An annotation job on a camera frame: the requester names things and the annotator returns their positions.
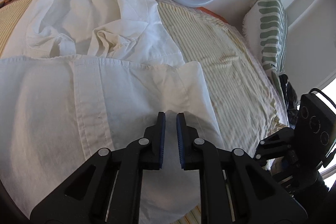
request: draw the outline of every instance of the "bed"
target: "bed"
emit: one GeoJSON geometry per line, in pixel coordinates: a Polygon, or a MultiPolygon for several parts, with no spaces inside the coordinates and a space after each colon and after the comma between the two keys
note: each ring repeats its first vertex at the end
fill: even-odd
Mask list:
{"type": "MultiPolygon", "coordinates": [[[[0,9],[0,55],[24,54],[24,19],[33,0],[0,9]],[[13,41],[21,40],[22,44],[13,41]]],[[[236,28],[206,9],[156,0],[161,21],[185,62],[201,63],[211,103],[227,150],[253,156],[261,139],[288,125],[281,99],[236,28]]],[[[175,223],[201,223],[200,206],[175,223]]]]}

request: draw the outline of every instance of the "pillow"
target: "pillow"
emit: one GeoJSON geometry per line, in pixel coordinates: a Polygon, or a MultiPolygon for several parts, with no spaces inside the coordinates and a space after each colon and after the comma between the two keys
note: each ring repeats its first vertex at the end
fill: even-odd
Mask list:
{"type": "Polygon", "coordinates": [[[288,23],[281,0],[257,0],[244,17],[243,32],[252,54],[283,99],[278,76],[284,73],[288,23]]]}

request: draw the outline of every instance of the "green and white pillow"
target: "green and white pillow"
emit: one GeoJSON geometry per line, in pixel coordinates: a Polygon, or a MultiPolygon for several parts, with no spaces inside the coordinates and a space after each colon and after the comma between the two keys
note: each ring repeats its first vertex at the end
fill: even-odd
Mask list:
{"type": "Polygon", "coordinates": [[[245,15],[243,32],[253,56],[283,99],[278,76],[284,73],[288,23],[281,0],[258,0],[245,15]]]}

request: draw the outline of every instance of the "striped bed sheet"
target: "striped bed sheet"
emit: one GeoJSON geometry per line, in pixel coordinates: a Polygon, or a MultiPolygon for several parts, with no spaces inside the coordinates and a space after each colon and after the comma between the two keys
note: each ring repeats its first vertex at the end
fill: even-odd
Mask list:
{"type": "MultiPolygon", "coordinates": [[[[16,23],[32,0],[16,0],[0,9],[0,56],[16,23]]],[[[157,0],[162,23],[185,62],[201,63],[227,150],[253,156],[258,142],[287,122],[280,99],[245,46],[239,32],[204,10],[157,0]]],[[[200,206],[174,224],[200,224],[200,206]]]]}

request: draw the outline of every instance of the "striped fabric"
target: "striped fabric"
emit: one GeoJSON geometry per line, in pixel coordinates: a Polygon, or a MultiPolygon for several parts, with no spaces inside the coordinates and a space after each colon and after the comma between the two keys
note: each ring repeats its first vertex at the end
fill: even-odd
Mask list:
{"type": "Polygon", "coordinates": [[[260,18],[261,64],[266,71],[275,68],[284,72],[286,41],[288,33],[287,14],[281,0],[258,0],[260,18]]]}
{"type": "Polygon", "coordinates": [[[0,56],[16,23],[32,0],[16,0],[0,9],[0,56]]]}
{"type": "MultiPolygon", "coordinates": [[[[0,52],[30,1],[17,0],[0,9],[0,52]]],[[[286,114],[244,39],[218,18],[169,0],[157,1],[162,23],[185,61],[202,64],[226,149],[240,147],[253,155],[260,139],[283,127],[280,121],[286,114]]],[[[200,206],[174,224],[201,224],[200,206]]]]}

